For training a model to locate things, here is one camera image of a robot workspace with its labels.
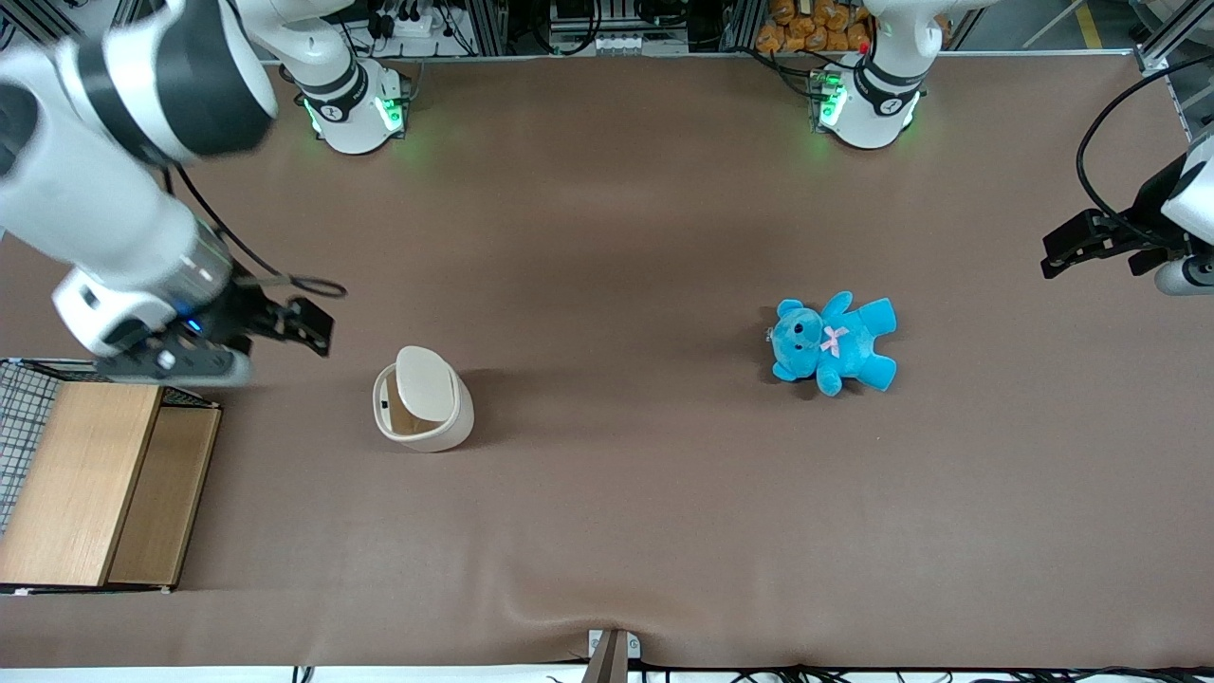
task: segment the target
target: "floor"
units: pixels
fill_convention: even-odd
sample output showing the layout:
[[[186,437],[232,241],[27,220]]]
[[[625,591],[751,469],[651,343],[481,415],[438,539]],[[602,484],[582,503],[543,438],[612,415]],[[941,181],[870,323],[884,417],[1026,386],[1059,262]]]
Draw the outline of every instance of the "floor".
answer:
[[[1020,50],[1067,5],[1067,0],[1003,0],[986,10],[961,50]],[[1090,0],[1040,36],[1032,50],[1130,49],[1129,30],[1136,23],[1125,0]]]
[[[549,664],[515,666],[318,666],[311,683],[579,683],[584,665]],[[289,666],[200,666],[146,668],[23,668],[4,671],[6,683],[287,683],[295,673]],[[1010,681],[1003,672],[968,671],[866,671],[844,673],[845,683],[977,683],[981,679]],[[296,675],[296,681],[302,676]],[[730,671],[699,672],[630,672],[628,683],[733,683],[737,673]],[[781,683],[770,673],[754,673],[747,683]],[[1090,683],[1144,683],[1147,679],[1128,676],[1094,676]],[[1196,678],[1208,683],[1210,678]]]

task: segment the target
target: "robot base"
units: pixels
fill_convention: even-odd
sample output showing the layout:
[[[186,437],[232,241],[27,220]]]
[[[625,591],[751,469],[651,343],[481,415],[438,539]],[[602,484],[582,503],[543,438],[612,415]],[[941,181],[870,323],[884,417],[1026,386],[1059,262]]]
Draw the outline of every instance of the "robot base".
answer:
[[[350,118],[330,121],[308,109],[317,140],[324,140],[342,154],[365,154],[390,138],[404,137],[409,116],[409,80],[375,59],[358,62],[367,69],[369,82],[367,96],[350,112]]]
[[[845,58],[849,66],[858,61],[856,55]],[[815,129],[833,132],[844,143],[860,149],[879,149],[897,140],[898,133],[910,125],[914,107],[919,103],[919,95],[915,95],[904,107],[900,102],[901,110],[896,114],[880,115],[858,95],[851,69],[834,64],[813,72],[810,80],[810,92],[823,96],[810,102],[810,119]]]

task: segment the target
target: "wooden shelf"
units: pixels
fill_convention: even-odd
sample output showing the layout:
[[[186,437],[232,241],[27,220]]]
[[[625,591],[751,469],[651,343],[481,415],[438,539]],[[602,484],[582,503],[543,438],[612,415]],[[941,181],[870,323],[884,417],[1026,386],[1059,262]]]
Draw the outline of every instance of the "wooden shelf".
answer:
[[[0,584],[176,584],[220,411],[161,398],[63,385],[0,539]]]

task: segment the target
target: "small trash can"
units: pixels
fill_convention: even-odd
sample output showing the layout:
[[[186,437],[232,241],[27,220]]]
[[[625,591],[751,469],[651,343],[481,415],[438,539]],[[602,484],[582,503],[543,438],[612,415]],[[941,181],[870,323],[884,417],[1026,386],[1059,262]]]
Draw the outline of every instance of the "small trash can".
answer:
[[[375,425],[422,454],[454,449],[472,432],[472,395],[438,354],[405,347],[375,381]]]

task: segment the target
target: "teddy bear ear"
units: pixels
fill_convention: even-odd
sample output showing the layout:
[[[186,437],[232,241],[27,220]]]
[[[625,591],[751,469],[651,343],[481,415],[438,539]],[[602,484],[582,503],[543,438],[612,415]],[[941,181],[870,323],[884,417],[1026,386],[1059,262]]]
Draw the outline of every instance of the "teddy bear ear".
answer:
[[[776,313],[779,314],[779,317],[784,317],[788,313],[798,311],[804,307],[805,303],[798,301],[796,298],[784,298],[783,301],[779,302],[778,306],[776,306]]]
[[[771,374],[783,380],[784,382],[796,382],[796,376],[794,376],[787,368],[776,364],[771,366]]]

